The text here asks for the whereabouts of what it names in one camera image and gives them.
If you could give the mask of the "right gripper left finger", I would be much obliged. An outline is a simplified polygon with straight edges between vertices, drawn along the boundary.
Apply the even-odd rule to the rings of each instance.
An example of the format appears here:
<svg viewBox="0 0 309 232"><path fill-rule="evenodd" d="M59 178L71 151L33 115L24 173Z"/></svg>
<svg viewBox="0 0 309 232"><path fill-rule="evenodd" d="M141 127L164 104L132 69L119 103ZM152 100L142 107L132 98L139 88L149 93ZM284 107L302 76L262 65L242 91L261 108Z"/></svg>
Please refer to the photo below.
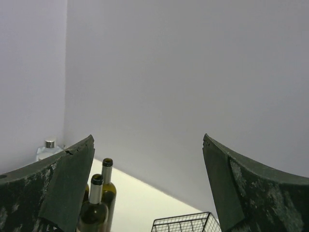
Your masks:
<svg viewBox="0 0 309 232"><path fill-rule="evenodd" d="M2 232L76 230L94 158L94 138L0 176Z"/></svg>

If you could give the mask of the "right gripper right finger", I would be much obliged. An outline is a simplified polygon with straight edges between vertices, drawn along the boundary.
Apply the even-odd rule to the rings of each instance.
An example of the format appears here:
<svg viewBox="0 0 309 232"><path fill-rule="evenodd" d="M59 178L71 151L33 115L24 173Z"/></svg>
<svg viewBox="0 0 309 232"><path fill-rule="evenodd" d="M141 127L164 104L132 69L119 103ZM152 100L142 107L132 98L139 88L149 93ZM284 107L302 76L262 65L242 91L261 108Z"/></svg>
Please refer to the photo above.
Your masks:
<svg viewBox="0 0 309 232"><path fill-rule="evenodd" d="M205 134L203 156L223 232L307 232L309 179L241 155Z"/></svg>

